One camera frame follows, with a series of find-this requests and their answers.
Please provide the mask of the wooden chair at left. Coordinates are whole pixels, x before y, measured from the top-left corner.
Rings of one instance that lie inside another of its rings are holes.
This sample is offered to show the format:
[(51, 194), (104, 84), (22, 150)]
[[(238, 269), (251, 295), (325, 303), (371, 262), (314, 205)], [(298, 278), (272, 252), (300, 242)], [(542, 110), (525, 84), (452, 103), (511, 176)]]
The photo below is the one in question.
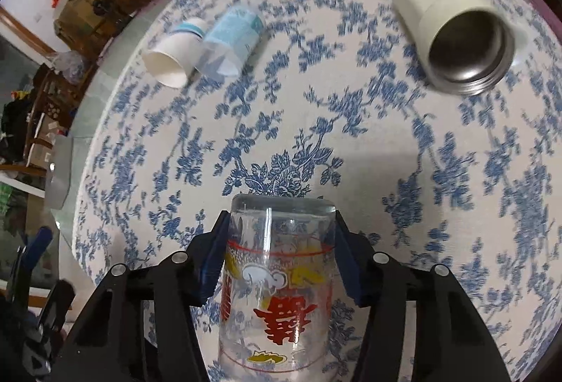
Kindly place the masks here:
[(32, 88), (24, 96), (14, 96), (1, 115), (1, 171), (43, 178), (47, 167), (32, 158), (34, 147), (51, 149), (54, 137), (66, 135), (82, 103), (97, 66), (89, 66), (78, 84), (42, 64), (33, 76)]

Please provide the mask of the clear printed glass cup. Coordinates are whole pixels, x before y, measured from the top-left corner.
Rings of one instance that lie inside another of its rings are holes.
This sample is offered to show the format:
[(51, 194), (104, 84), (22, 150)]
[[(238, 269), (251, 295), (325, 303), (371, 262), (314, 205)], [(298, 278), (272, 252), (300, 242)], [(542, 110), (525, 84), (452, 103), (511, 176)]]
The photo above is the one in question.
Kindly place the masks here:
[(329, 380), (334, 245), (329, 201), (233, 199), (218, 354), (230, 380)]

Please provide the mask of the cream steel thermos cup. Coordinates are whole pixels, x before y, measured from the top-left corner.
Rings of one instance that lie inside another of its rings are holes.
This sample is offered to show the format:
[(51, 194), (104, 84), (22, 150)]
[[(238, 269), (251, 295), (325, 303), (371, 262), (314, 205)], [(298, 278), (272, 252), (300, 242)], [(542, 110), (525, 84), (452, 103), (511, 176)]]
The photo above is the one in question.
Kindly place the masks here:
[(490, 0), (392, 0), (412, 37), (428, 82), (438, 91), (476, 96), (524, 61), (531, 34)]

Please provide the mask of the blue floral tablecloth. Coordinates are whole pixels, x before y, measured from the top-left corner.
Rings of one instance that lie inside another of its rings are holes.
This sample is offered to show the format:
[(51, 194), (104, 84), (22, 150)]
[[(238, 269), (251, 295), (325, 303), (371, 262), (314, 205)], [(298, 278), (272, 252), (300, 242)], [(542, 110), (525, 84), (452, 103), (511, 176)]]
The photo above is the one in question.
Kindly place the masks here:
[[(561, 43), (528, 0), (491, 0), (529, 49), (493, 90), (424, 79), (391, 0), (172, 0), (128, 60), (87, 159), (72, 249), (100, 281), (213, 227), (239, 193), (325, 198), (377, 250), (451, 267), (523, 380), (561, 325)], [(142, 55), (231, 5), (266, 23), (235, 80), (173, 89)]]

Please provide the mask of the stacked cardboard boxes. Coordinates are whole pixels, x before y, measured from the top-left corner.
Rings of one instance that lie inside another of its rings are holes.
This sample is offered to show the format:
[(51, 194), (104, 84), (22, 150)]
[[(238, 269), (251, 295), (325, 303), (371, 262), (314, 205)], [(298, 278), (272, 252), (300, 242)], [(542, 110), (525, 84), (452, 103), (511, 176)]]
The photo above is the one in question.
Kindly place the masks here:
[(71, 50), (98, 56), (119, 30), (114, 0), (51, 0), (55, 36)]

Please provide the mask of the clear plastic cup blue label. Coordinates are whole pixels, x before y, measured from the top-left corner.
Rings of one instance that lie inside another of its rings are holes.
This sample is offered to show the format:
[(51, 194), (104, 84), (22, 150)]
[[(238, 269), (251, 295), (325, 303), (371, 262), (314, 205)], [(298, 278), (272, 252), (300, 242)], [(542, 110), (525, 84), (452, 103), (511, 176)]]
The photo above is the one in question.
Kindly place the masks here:
[(237, 79), (265, 30), (259, 12), (233, 5), (215, 22), (202, 41), (195, 69), (218, 83)]

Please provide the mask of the white paper cup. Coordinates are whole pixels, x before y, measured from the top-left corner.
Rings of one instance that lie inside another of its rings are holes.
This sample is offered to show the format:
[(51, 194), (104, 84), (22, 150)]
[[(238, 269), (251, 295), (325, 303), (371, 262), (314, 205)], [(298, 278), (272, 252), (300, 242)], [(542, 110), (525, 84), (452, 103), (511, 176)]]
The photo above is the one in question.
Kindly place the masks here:
[(209, 25), (201, 18), (189, 18), (175, 25), (156, 45), (142, 54), (145, 68), (160, 84), (184, 87), (194, 73), (202, 41)]

